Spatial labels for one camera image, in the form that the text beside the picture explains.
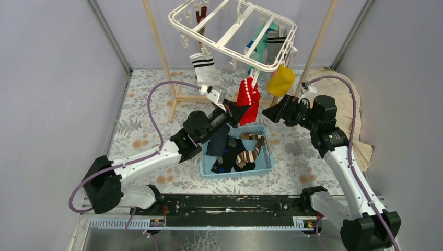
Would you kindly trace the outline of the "white plastic clip hanger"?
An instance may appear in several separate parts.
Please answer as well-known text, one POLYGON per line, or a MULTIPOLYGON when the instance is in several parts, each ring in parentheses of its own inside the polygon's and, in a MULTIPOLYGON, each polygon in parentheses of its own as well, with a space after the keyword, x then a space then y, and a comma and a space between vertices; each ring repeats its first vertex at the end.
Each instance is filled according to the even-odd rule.
POLYGON ((202 45, 206 59, 219 52, 231 58, 232 69, 242 62, 260 72, 274 72, 286 62, 297 31, 293 20, 250 1, 185 1, 168 14, 168 21, 180 33, 184 48, 194 39, 202 45), (260 43, 271 28, 284 40, 267 63, 260 56, 260 43))

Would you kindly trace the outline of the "navy blue sock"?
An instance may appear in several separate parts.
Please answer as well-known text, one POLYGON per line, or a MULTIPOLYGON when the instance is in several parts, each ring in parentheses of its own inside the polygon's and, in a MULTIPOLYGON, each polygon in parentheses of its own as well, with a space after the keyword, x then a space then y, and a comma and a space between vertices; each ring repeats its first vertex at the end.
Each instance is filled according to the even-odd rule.
POLYGON ((230 131, 229 125, 223 125, 209 140, 206 150, 206 155, 220 157, 223 155, 228 134, 230 131))

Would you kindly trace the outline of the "brown white striped sock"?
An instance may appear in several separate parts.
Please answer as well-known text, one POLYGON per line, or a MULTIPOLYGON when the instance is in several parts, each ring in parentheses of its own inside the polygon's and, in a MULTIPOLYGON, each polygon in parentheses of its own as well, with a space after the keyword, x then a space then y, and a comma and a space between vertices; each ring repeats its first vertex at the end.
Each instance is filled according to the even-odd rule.
POLYGON ((237 155, 236 164, 240 170, 244 170, 247 164, 254 163, 258 158, 261 147, 265 142, 265 136, 262 134, 243 133, 240 135, 242 140, 256 140, 257 143, 253 150, 243 150, 237 155))

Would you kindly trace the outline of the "red white dotted sock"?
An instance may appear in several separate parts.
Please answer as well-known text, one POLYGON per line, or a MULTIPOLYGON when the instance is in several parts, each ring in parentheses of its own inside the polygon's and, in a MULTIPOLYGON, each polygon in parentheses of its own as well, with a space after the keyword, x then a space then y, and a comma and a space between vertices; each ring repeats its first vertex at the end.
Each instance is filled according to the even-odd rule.
POLYGON ((237 105, 245 106, 249 105, 248 110, 243 115, 239 124, 244 126, 249 123, 253 123, 257 119, 258 109, 261 99, 261 94, 258 90, 258 85, 255 84, 252 86, 253 78, 248 77, 243 79, 239 86, 238 96, 237 96, 237 105))

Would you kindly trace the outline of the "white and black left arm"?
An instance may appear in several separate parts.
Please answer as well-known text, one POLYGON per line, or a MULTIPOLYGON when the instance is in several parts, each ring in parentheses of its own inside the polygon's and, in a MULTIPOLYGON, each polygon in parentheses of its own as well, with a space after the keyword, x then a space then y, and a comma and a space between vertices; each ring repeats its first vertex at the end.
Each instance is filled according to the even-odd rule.
POLYGON ((159 191, 153 185, 133 186, 132 181, 157 168, 192 159, 223 126, 237 127, 248 109, 249 105, 238 106, 225 99, 209 115, 200 110, 190 113, 182 128, 160 150, 114 161, 105 155, 97 157, 81 183, 92 211, 103 214, 117 206, 129 206, 144 209, 150 215, 159 213, 159 191))

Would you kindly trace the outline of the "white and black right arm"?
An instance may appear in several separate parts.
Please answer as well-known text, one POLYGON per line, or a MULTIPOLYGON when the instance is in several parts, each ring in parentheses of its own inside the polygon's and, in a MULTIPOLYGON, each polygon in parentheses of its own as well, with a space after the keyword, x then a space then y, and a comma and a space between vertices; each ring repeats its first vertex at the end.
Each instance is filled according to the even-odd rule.
POLYGON ((351 141, 336 126, 334 98, 319 95, 312 106, 306 106, 299 98, 285 95, 262 113, 274 123, 283 120, 286 126, 298 125, 310 131, 312 145, 334 172, 348 203, 344 206, 318 190, 300 200, 302 213, 319 212, 326 217, 339 230, 347 250, 400 249, 395 237, 401 219, 375 196, 357 167, 351 141))

